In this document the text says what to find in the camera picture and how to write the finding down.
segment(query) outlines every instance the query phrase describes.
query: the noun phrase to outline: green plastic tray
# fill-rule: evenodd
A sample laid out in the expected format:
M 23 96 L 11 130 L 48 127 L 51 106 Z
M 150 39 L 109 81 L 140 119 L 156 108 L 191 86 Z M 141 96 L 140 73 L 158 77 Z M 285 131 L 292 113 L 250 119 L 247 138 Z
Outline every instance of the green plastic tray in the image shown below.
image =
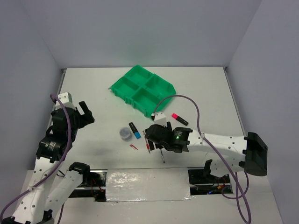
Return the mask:
M 140 65 L 134 66 L 109 89 L 148 118 L 163 98 L 176 94 L 172 84 Z M 170 100 L 165 100 L 157 111 L 162 110 Z

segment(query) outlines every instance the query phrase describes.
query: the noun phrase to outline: blue marker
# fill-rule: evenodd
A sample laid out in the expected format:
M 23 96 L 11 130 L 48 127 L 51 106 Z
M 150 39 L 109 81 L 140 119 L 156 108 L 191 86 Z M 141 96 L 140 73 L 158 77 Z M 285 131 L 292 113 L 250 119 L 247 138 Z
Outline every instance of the blue marker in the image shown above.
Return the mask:
M 135 127 L 135 125 L 134 125 L 132 122 L 129 123 L 129 126 L 130 126 L 132 132 L 134 133 L 135 137 L 136 137 L 137 139 L 141 138 L 139 132 L 137 131 L 137 128 Z

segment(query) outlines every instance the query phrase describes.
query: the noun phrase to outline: plastic lid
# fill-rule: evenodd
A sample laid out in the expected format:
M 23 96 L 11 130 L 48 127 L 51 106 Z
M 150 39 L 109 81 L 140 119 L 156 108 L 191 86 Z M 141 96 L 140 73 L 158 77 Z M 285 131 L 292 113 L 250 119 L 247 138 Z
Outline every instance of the plastic lid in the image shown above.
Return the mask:
M 123 140 L 128 140 L 132 137 L 131 130 L 128 127 L 123 127 L 120 129 L 120 136 Z

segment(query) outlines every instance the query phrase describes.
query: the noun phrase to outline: white tabletop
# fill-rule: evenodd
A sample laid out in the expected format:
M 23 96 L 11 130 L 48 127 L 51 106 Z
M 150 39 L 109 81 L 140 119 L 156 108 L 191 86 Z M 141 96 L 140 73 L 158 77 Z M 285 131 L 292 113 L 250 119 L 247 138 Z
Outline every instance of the white tabletop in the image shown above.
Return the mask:
M 134 122 L 140 133 L 152 124 L 149 118 L 108 90 L 129 69 L 67 69 L 61 92 L 70 92 L 75 105 L 84 100 L 93 112 L 95 123 L 78 131 L 62 169 L 67 169 L 74 161 L 86 163 L 92 169 L 111 169 L 202 167 L 207 158 L 219 159 L 203 153 L 175 154 L 164 150 L 166 163 L 163 164 L 158 150 L 148 153 L 144 139 L 136 140 L 133 137 L 130 142 L 122 141 L 119 129 L 128 126 L 129 122 Z M 189 96 L 198 103 L 203 132 L 243 135 L 222 67 L 146 69 L 172 83 L 177 94 Z M 196 128 L 196 110 L 186 99 L 175 98 L 164 113 L 173 127 L 182 126 L 171 118 L 172 113 L 177 113 L 189 122 L 190 128 Z M 133 150 L 129 144 L 134 144 L 139 150 Z M 240 175 L 240 182 L 245 185 L 243 175 Z M 267 177 L 250 176 L 247 199 L 253 224 L 282 224 Z M 142 203 L 96 203 L 91 198 L 70 198 L 65 204 L 61 223 L 141 222 L 241 224 L 242 220 L 235 201 L 221 195 L 206 195 L 187 201 Z

